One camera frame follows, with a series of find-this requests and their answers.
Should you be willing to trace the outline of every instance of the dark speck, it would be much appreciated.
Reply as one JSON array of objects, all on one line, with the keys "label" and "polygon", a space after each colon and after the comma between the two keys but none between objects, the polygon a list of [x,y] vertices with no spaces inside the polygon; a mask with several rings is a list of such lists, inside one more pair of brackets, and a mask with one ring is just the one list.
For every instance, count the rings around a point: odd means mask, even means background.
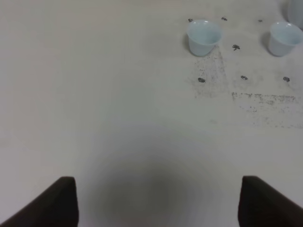
[{"label": "dark speck", "polygon": [[237,49],[240,49],[240,47],[238,45],[236,45],[236,44],[234,46],[232,46],[232,47],[235,48],[234,51],[237,50]]},{"label": "dark speck", "polygon": [[286,82],[289,82],[289,81],[290,81],[290,78],[288,78],[288,77],[283,77],[283,80],[285,80]]},{"label": "dark speck", "polygon": [[206,80],[203,79],[203,78],[198,78],[198,81],[199,81],[200,83],[205,83],[205,82],[206,82]]}]

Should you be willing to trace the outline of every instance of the white cup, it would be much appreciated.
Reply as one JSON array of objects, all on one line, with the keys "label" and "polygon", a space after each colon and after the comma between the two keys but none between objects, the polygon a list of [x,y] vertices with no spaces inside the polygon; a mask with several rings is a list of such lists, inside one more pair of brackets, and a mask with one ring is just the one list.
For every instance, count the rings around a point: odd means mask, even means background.
[{"label": "white cup", "polygon": [[303,32],[287,22],[276,22],[270,28],[269,51],[281,57],[303,41]]},{"label": "white cup", "polygon": [[207,55],[222,38],[222,29],[206,20],[194,20],[187,27],[190,51],[196,56]]}]

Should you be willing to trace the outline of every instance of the light blue cup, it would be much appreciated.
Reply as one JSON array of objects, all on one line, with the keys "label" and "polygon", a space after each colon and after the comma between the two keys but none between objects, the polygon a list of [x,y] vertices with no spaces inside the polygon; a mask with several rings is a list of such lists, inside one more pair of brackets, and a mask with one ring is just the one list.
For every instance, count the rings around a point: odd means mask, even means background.
[{"label": "light blue cup", "polygon": [[196,56],[207,55],[222,38],[222,29],[207,20],[194,20],[187,27],[190,51]]},{"label": "light blue cup", "polygon": [[303,41],[303,32],[296,25],[276,22],[270,28],[269,51],[282,57]]}]

